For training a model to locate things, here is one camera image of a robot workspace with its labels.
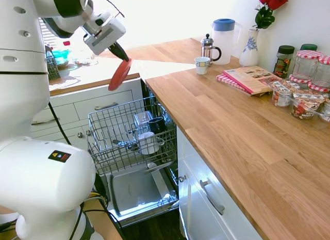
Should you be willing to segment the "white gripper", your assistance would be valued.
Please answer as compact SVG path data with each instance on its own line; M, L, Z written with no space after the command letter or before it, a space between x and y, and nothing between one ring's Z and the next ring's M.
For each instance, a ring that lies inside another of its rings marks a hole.
M98 26L95 20L87 21L84 31L88 34L84 42L95 55L108 48L117 58L129 61L124 49L116 42L126 33L126 28L119 20L109 18L101 26Z

